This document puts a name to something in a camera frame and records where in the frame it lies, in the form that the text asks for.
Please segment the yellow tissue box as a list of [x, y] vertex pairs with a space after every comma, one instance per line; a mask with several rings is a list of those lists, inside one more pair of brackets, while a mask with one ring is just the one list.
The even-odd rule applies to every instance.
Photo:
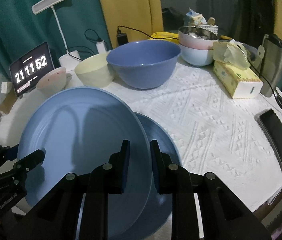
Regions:
[[249, 52], [240, 42], [217, 41], [213, 44], [213, 72], [233, 99], [255, 98], [263, 82], [251, 70]]

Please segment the white phone charger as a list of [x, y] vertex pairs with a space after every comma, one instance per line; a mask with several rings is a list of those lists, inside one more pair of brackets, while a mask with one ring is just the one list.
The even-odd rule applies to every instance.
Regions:
[[99, 54], [107, 52], [106, 42], [104, 40], [98, 41], [96, 43], [96, 48]]

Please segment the white perforated basket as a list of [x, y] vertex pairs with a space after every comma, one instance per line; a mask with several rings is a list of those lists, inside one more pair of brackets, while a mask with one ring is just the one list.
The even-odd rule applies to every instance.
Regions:
[[215, 35], [218, 35], [218, 29], [219, 27], [217, 25], [208, 25], [208, 24], [194, 24], [189, 22], [189, 26], [191, 27], [196, 27], [196, 28], [201, 28], [201, 29], [206, 29], [208, 31], [211, 31]]

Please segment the cream bowl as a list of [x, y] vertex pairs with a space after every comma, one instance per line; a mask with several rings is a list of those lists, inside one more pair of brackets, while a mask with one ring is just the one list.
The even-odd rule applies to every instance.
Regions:
[[106, 59], [108, 54], [91, 56], [75, 67], [75, 74], [85, 86], [103, 88], [114, 80], [114, 70]]

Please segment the yellow snack bag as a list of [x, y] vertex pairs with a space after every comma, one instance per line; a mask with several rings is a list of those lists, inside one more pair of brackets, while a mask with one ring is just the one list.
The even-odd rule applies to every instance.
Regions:
[[164, 40], [175, 44], [179, 44], [178, 34], [167, 32], [167, 31], [155, 32], [150, 35], [149, 40]]

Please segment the cardboard box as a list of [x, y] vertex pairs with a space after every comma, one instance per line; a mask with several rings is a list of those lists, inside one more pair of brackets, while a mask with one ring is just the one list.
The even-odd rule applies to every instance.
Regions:
[[17, 100], [17, 96], [14, 90], [12, 89], [8, 94], [6, 94], [6, 98], [0, 104], [0, 114], [1, 115], [9, 114], [16, 100]]

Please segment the tablet showing clock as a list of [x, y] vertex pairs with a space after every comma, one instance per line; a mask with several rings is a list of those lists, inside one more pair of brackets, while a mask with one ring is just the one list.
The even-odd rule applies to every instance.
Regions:
[[46, 42], [20, 57], [10, 65], [10, 76], [17, 97], [29, 92], [38, 81], [54, 70], [49, 46]]

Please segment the blue plate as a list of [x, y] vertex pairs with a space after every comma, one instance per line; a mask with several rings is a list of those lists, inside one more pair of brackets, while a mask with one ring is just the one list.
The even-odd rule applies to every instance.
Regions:
[[161, 228], [172, 213], [172, 195], [160, 194], [167, 181], [166, 171], [169, 164], [180, 165], [178, 150], [169, 134], [151, 118], [137, 113], [150, 143], [155, 166], [152, 186], [148, 201], [136, 222], [129, 228], [122, 239], [144, 239]]
[[43, 163], [29, 172], [26, 201], [36, 205], [67, 173], [90, 173], [130, 142], [127, 185], [109, 197], [108, 235], [121, 236], [139, 218], [151, 188], [150, 146], [135, 113], [102, 89], [76, 87], [46, 100], [31, 116], [18, 158], [44, 150]]

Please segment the black power adapter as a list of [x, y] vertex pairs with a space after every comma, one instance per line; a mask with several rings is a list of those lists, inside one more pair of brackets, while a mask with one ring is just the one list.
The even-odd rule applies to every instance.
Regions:
[[122, 46], [129, 42], [127, 33], [122, 33], [121, 30], [117, 30], [116, 39], [117, 39], [118, 46]]

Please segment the white tablecloth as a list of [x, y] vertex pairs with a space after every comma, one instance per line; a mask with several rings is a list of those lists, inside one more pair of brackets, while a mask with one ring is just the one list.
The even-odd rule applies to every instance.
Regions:
[[282, 110], [272, 97], [230, 98], [211, 67], [196, 68], [180, 60], [172, 77], [150, 90], [120, 83], [89, 88], [76, 78], [69, 90], [92, 93], [96, 100], [113, 99], [125, 113], [151, 118], [171, 137], [185, 168], [215, 172], [252, 211], [281, 190], [279, 163], [256, 117], [273, 109], [282, 122]]

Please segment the small white box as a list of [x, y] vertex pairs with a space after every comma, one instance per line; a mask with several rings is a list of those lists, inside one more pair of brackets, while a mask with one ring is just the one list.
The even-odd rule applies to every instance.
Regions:
[[12, 89], [12, 82], [2, 81], [1, 82], [1, 94], [8, 94]]

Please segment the pink bowl in stack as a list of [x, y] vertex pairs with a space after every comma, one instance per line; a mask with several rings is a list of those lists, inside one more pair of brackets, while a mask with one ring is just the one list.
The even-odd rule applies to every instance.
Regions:
[[212, 50], [214, 40], [204, 40], [201, 38], [194, 38], [191, 35], [178, 33], [179, 43], [182, 46], [198, 49], [198, 50]]

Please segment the pink strawberry bowl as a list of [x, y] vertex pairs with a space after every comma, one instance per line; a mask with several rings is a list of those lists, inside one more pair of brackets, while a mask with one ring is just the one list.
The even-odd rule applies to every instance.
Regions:
[[60, 92], [66, 85], [66, 68], [59, 67], [44, 75], [36, 84], [36, 89], [48, 98]]

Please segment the yellow curtain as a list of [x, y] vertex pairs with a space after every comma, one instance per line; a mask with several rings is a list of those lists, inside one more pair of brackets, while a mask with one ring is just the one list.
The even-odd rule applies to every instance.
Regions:
[[122, 25], [137, 29], [121, 29], [127, 33], [129, 42], [147, 40], [140, 31], [151, 35], [164, 30], [161, 0], [100, 0], [100, 3], [113, 48], [117, 47], [117, 27]]

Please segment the large blue bowl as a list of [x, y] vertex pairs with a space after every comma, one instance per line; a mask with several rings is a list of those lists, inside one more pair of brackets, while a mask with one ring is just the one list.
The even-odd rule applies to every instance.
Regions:
[[172, 42], [143, 40], [111, 50], [106, 60], [130, 87], [153, 89], [168, 81], [180, 54], [180, 47]]

